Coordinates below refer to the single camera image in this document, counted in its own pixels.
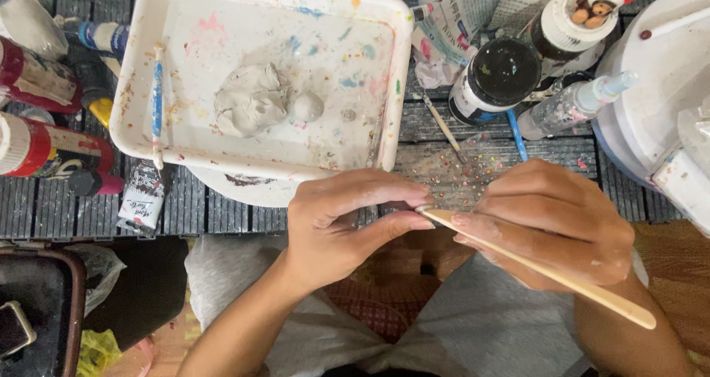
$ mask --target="white clay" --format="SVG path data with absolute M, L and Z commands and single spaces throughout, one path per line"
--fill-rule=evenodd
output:
M 299 94 L 288 104 L 288 110 L 293 112 L 293 117 L 301 122 L 318 120 L 323 115 L 323 108 L 323 100 L 310 91 Z
M 281 123 L 287 115 L 274 64 L 242 66 L 226 77 L 217 91 L 217 125 L 228 135 L 252 137 Z

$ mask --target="gray shorts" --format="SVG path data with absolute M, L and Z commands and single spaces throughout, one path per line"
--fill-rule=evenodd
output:
M 197 240 L 185 267 L 203 331 L 287 244 L 285 236 Z M 573 331 L 572 295 L 529 290 L 475 255 L 394 345 L 315 291 L 288 317 L 266 365 L 273 377 L 316 377 L 350 363 L 369 373 L 407 368 L 441 377 L 579 377 L 589 362 Z

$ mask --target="red paint tube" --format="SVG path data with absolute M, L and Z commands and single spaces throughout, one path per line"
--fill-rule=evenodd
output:
M 81 85 L 68 67 L 0 37 L 0 88 L 15 101 L 50 112 L 82 108 Z
M 66 179 L 84 170 L 106 174 L 113 165 L 104 139 L 0 113 L 0 174 Z

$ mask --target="black cap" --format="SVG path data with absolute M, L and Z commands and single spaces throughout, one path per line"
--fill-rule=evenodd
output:
M 494 106 L 510 106 L 537 87 L 542 65 L 531 44 L 502 37 L 482 46 L 466 73 L 476 97 Z
M 69 190 L 77 196 L 96 195 L 101 190 L 101 174 L 96 172 L 74 172 L 69 175 Z

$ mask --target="blue sculpting tool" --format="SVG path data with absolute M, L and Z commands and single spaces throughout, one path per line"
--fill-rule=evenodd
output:
M 525 144 L 523 143 L 523 137 L 520 135 L 520 128 L 518 127 L 518 120 L 515 119 L 515 112 L 513 109 L 506 111 L 508 114 L 508 120 L 510 120 L 510 128 L 513 129 L 513 136 L 515 137 L 515 145 L 518 146 L 518 151 L 520 152 L 520 157 L 523 158 L 523 162 L 528 160 L 528 151 L 525 150 Z
M 158 173 L 163 169 L 163 155 L 160 153 L 160 131 L 163 129 L 163 58 L 165 45 L 155 43 L 155 72 L 153 80 L 153 164 Z

